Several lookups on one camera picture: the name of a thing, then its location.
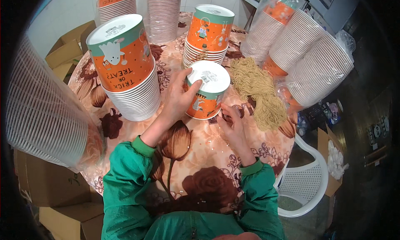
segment white plastic chair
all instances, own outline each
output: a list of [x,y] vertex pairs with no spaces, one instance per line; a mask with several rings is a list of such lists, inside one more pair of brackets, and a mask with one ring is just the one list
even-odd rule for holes
[[277,184],[281,180],[276,180],[274,186],[278,187],[277,192],[280,196],[290,197],[303,205],[302,208],[293,211],[278,207],[277,213],[283,217],[298,217],[308,213],[322,199],[328,184],[328,167],[321,153],[306,144],[298,134],[295,142],[310,153],[315,161],[301,167],[284,169],[279,187]]

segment plastic wrap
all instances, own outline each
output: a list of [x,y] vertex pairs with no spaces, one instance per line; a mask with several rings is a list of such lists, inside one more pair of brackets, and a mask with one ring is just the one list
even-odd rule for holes
[[356,41],[346,31],[341,30],[336,33],[336,40],[343,50],[347,53],[352,63],[354,63],[353,52],[356,50]]
[[344,171],[349,168],[349,164],[343,166],[343,154],[333,145],[332,140],[328,141],[328,158],[327,165],[329,174],[336,180],[339,180]]
[[277,80],[276,92],[288,114],[298,112],[326,97],[353,68],[347,51],[324,32],[287,76]]
[[71,89],[24,36],[8,86],[8,143],[78,173],[101,162],[104,139]]
[[297,9],[271,46],[263,69],[272,76],[287,75],[289,69],[305,56],[323,32],[317,22]]
[[140,0],[138,13],[143,16],[151,43],[163,45],[178,36],[181,0]]
[[241,45],[242,54],[261,65],[294,10],[304,3],[304,0],[260,0],[252,27]]
[[125,14],[136,13],[136,0],[96,0],[96,25]]

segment cardboard box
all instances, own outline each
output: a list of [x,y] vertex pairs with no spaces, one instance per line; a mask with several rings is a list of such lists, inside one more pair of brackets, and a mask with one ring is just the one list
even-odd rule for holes
[[76,65],[73,63],[65,63],[63,65],[60,65],[56,68],[53,69],[54,74],[56,75],[57,78],[59,78],[61,81],[64,81],[64,79],[71,77],[72,73],[75,70]]
[[[343,153],[343,148],[342,145],[339,143],[337,137],[333,134],[333,132],[329,129],[328,126],[326,126],[327,133],[325,133],[321,128],[318,128],[318,151],[322,154],[324,157],[325,161],[328,162],[328,141],[332,140],[333,145],[341,152]],[[334,179],[331,174],[328,175],[328,181],[327,181],[327,188],[325,195],[331,197],[337,189],[342,185],[342,179],[341,177],[339,180]]]
[[40,207],[39,221],[56,239],[99,240],[103,228],[103,204],[82,203],[66,207]]
[[92,29],[89,33],[91,33],[96,28],[94,20],[84,23],[83,25],[80,25],[73,30],[65,33],[63,36],[60,37],[60,39],[62,40],[63,44],[66,44],[74,39],[76,39],[78,43],[84,43],[86,38],[84,38],[84,40],[81,40],[81,36],[82,34],[87,32],[88,28]]
[[89,185],[80,173],[14,150],[15,170],[22,193],[36,206],[58,207],[90,202]]
[[88,46],[86,45],[86,39],[94,29],[96,29],[96,24],[94,20],[92,20],[90,24],[87,26],[87,28],[80,35],[80,47],[82,48],[83,54],[85,54],[88,50]]
[[[96,28],[94,20],[87,22],[61,36],[53,45],[45,60],[51,69],[54,69],[65,63],[74,63],[75,65],[87,51],[85,40],[89,33]],[[82,52],[79,43],[85,45]]]
[[65,63],[69,62],[75,57],[83,55],[82,50],[76,39],[64,44],[63,46],[57,48],[52,53],[49,53],[44,59],[51,69],[54,69]]

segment tan yarn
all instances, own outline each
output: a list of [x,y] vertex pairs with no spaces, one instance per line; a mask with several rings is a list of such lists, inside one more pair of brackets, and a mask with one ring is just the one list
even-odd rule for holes
[[233,59],[230,67],[232,82],[241,99],[251,96],[256,101],[253,118],[257,127],[262,131],[277,129],[287,114],[283,102],[275,94],[272,77],[251,57]]

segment skeleton illustration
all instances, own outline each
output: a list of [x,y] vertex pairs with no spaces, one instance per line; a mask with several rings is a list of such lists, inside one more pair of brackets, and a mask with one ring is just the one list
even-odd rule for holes
[[200,23],[201,23],[200,30],[198,30],[198,31],[195,33],[196,36],[197,36],[197,34],[198,34],[199,37],[200,37],[197,41],[199,41],[199,40],[201,40],[201,39],[206,39],[206,40],[208,41],[208,39],[207,39],[207,32],[210,31],[210,29],[208,29],[207,27],[208,27],[209,24],[210,24],[210,20],[209,20],[208,18],[206,18],[206,17],[203,17],[203,18],[200,20]]
[[201,95],[201,94],[199,94],[199,93],[196,93],[196,97],[197,97],[197,99],[196,99],[196,101],[194,102],[194,104],[193,104],[193,110],[195,110],[195,111],[203,111],[203,107],[201,107],[200,106],[200,104],[201,103],[205,103],[204,101],[203,101],[203,99],[205,99],[206,98],[206,96],[204,96],[204,95]]
[[223,45],[223,40],[225,37],[225,41],[228,41],[228,36],[225,34],[226,32],[226,27],[227,27],[227,21],[224,21],[222,24],[222,30],[221,30],[221,35],[218,35],[214,38],[214,41],[212,42],[212,44],[216,44],[216,40],[218,39],[218,46],[222,46]]

